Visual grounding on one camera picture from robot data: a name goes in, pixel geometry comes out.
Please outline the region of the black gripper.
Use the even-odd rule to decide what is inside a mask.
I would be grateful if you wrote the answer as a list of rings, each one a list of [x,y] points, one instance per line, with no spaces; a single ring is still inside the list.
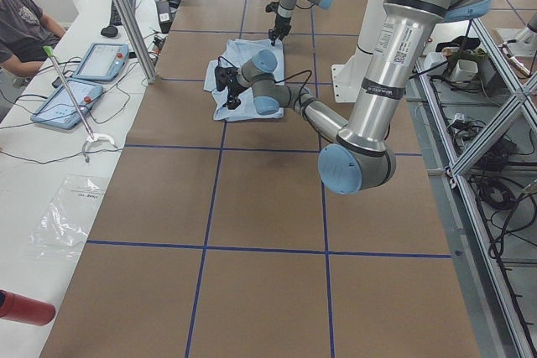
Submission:
[[[268,31],[268,38],[272,46],[275,46],[278,36],[281,36],[281,40],[284,40],[289,35],[291,30],[290,21],[291,18],[286,18],[279,14],[276,15],[274,28]]]
[[[227,77],[227,89],[227,101],[224,106],[230,109],[237,109],[241,105],[239,95],[242,94],[247,87],[240,82],[238,75],[229,75]]]

